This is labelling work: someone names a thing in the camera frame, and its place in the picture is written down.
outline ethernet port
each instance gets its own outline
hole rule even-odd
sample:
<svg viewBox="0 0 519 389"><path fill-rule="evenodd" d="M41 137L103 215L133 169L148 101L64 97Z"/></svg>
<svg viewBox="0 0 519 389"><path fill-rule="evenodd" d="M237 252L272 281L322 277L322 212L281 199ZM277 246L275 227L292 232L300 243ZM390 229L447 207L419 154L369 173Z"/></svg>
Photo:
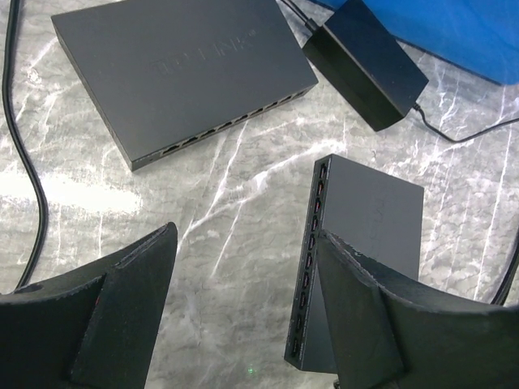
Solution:
<svg viewBox="0 0 519 389"><path fill-rule="evenodd" d="M221 126L218 127L218 130L222 130L228 126L230 126L231 124L233 124L232 122L227 122L226 124L222 124Z"/></svg>
<svg viewBox="0 0 519 389"><path fill-rule="evenodd" d="M294 344L292 345L292 357L295 357L299 353L299 340L294 339Z"/></svg>
<svg viewBox="0 0 519 389"><path fill-rule="evenodd" d="M305 274L302 277L302 288L303 289L308 288L309 284L310 284L310 274L308 274L308 271L305 271Z"/></svg>
<svg viewBox="0 0 519 389"><path fill-rule="evenodd" d="M319 184L317 184L317 195L321 196L323 194L324 190L324 182L319 181Z"/></svg>
<svg viewBox="0 0 519 389"><path fill-rule="evenodd" d="M314 218L311 221L311 231L314 232L317 230L317 227L319 226L319 219L317 216L314 216Z"/></svg>
<svg viewBox="0 0 519 389"><path fill-rule="evenodd" d="M328 167L325 164L321 165L321 170L319 171L319 178L322 180L326 176L326 172L328 171Z"/></svg>
<svg viewBox="0 0 519 389"><path fill-rule="evenodd" d="M305 262L305 269L309 269L311 267L311 265L313 264L314 262L314 257L312 257L311 253L308 253L307 254L307 261Z"/></svg>
<svg viewBox="0 0 519 389"><path fill-rule="evenodd" d="M179 146L178 144L175 144L175 145L173 145L173 146L171 146L171 147L168 147L168 148L166 148L166 149L162 152L162 155L168 154L169 152L172 152L172 151L178 149L179 147L180 147L180 146Z"/></svg>
<svg viewBox="0 0 519 389"><path fill-rule="evenodd" d="M315 205L314 205L314 213L319 212L320 209L321 209L321 200L316 199Z"/></svg>
<svg viewBox="0 0 519 389"><path fill-rule="evenodd" d="M299 332L302 328L302 315L298 314L298 318L295 320L295 331Z"/></svg>
<svg viewBox="0 0 519 389"><path fill-rule="evenodd" d="M307 305L307 294L304 292L301 292L301 295L299 296L299 308L303 309Z"/></svg>
<svg viewBox="0 0 519 389"><path fill-rule="evenodd" d="M308 250L313 249L315 246L315 237L314 234L310 235L310 239L308 240Z"/></svg>
<svg viewBox="0 0 519 389"><path fill-rule="evenodd" d="M189 143L193 143L198 140L198 136L194 136L193 138L189 138L186 142L183 143L183 146Z"/></svg>

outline black power adapter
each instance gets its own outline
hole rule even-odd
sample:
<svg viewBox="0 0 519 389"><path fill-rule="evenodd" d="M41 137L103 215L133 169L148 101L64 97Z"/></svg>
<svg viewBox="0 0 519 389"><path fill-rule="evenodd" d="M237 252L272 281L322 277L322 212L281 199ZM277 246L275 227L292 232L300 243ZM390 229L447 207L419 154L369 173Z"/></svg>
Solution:
<svg viewBox="0 0 519 389"><path fill-rule="evenodd" d="M428 79L362 0L347 0L303 47L375 131L404 118Z"/></svg>

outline router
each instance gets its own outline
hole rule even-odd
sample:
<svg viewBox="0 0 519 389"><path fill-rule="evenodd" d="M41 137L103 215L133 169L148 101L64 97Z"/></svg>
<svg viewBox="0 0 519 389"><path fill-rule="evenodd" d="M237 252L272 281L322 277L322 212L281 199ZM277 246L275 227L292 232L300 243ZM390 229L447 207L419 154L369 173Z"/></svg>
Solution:
<svg viewBox="0 0 519 389"><path fill-rule="evenodd" d="M285 360L337 374L317 269L316 240L328 230L356 250L418 279L423 188L331 155L316 161Z"/></svg>
<svg viewBox="0 0 519 389"><path fill-rule="evenodd" d="M126 0L52 21L132 171L317 84L275 0Z"/></svg>

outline gray marble surface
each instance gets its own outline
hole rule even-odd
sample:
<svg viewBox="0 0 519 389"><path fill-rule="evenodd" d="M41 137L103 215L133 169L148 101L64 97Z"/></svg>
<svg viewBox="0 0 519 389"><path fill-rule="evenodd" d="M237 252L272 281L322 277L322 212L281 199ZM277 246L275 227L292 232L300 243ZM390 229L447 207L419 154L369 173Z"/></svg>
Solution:
<svg viewBox="0 0 519 389"><path fill-rule="evenodd" d="M282 356L313 161L332 152L424 186L420 280L491 298L519 225L517 125L453 146L410 113L376 134L318 75L319 85L302 99L130 173L49 18L103 2L24 5L15 109L50 206L33 280L174 221L179 252L147 389L331 387L332 375L301 373ZM326 18L302 4L318 21ZM2 44L7 8L3 1ZM286 15L303 43L301 25ZM449 134L519 115L518 86L494 85L405 50L431 80L419 103ZM0 293L7 293L32 248L37 212L3 116L1 126ZM517 301L516 283L509 302Z"/></svg>

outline adapter cable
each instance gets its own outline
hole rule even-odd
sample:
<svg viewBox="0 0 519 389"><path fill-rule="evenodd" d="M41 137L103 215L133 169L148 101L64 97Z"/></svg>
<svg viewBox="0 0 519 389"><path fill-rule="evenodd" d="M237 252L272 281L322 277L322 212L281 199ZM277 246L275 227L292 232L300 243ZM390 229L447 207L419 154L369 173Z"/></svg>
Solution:
<svg viewBox="0 0 519 389"><path fill-rule="evenodd" d="M497 292L492 299L491 304L495 306L503 306L508 298L508 294L510 293L510 289L512 288L514 276L517 273L517 267L519 266L519 231L517 232L516 242L515 242L515 250L513 251L512 259L510 260L510 264L508 265L507 271L504 273L503 280Z"/></svg>
<svg viewBox="0 0 519 389"><path fill-rule="evenodd" d="M307 14L305 14L302 11L302 9L299 8L298 5L295 2L293 2L292 0L281 0L281 1L289 9L291 9L292 12L295 13L295 15L300 18L300 20L302 20L305 23L305 27L308 28L310 30L310 32L317 31L317 29L319 28L317 23L312 18L309 18L307 16Z"/></svg>
<svg viewBox="0 0 519 389"><path fill-rule="evenodd" d="M420 116L422 117L423 124L425 124L425 126L429 130L433 131L435 134L439 135L441 138L445 139L446 141L448 141L450 143L465 143L465 142L468 142L468 141L470 141L472 139L479 138L482 135L488 134L489 132L491 132L493 130L497 130L498 128L501 128L503 126L508 126L509 124L513 124L513 123L519 122L519 118L507 120L506 122L497 123L494 126L490 126L490 127L486 128L485 130L481 130L481 131L479 131L479 132L477 132L475 134L469 135L466 138L453 139L450 136L448 136L445 133L443 133L438 128L434 127L432 124L430 124L427 121L426 115L423 112L422 107L418 103L413 105L413 109L420 114Z"/></svg>
<svg viewBox="0 0 519 389"><path fill-rule="evenodd" d="M419 104L413 105L413 109L420 113L420 116L422 116L423 123L426 125L426 127L439 135L441 138L447 140L450 143L465 143L472 139L479 138L480 136L483 136L485 134L488 134L489 132L493 130L497 130L503 126L508 126L509 124L513 124L516 122L519 122L519 118L507 120L506 122L497 123L494 126L490 126L486 128L485 130L481 130L475 134L469 135L466 138L462 139L453 139L450 136L444 134L442 131L434 127L432 124L430 124L427 119L426 115L423 112L422 107L420 107ZM519 232L517 232L516 236L516 242L515 242L515 250L513 251L512 259L510 260L510 264L508 265L507 271L504 273L503 280L501 281L501 284L499 288L497 289L497 293L495 294L494 298L491 301L491 304L502 306L506 302L506 299L508 297L508 294L510 293L510 288L512 287L514 276L516 275L517 268L519 266Z"/></svg>
<svg viewBox="0 0 519 389"><path fill-rule="evenodd" d="M20 0L11 0L9 16L7 20L6 45L3 59L2 102L3 110L6 115L7 127L9 128L9 132L13 138L16 151L18 152L19 157L24 164L25 171L29 176L32 188L34 188L34 192L36 193L39 222L38 231L36 233L36 240L34 242L34 246L32 247L31 255L29 256L29 260L25 266L24 273L22 274L18 285L16 285L16 289L20 289L27 285L31 279L32 273L34 272L34 268L36 267L38 259L40 258L41 250L43 249L43 245L45 243L47 226L49 224L49 204L47 203L45 192L41 186L40 178L38 177L36 169L34 168L34 165L29 158L27 150L24 146L24 142L22 141L19 134L19 130L16 125L16 116L13 109L12 83L15 66L16 32L18 29L19 8Z"/></svg>

